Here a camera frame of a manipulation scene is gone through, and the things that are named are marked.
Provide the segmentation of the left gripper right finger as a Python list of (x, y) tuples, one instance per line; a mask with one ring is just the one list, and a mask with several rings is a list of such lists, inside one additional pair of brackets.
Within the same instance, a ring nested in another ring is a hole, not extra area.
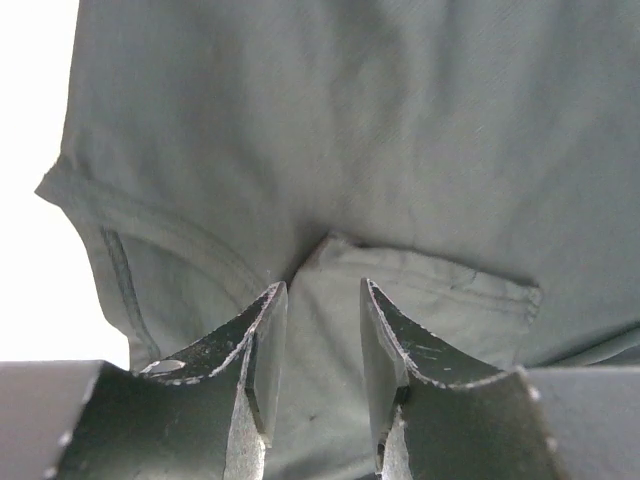
[(373, 281), (360, 332), (375, 470), (381, 479), (517, 479), (503, 402), (517, 384), (407, 317)]

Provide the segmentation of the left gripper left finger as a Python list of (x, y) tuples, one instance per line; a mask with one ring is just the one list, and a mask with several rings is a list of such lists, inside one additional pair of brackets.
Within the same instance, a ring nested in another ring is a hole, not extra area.
[(287, 327), (287, 287), (141, 370), (172, 407), (165, 479), (260, 479), (273, 443)]

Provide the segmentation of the black t-shirt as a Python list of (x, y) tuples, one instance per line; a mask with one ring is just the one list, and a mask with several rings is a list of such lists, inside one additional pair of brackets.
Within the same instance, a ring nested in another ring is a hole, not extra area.
[(506, 368), (639, 360), (635, 1), (83, 1), (37, 187), (141, 369), (285, 282), (269, 479), (374, 468), (360, 285)]

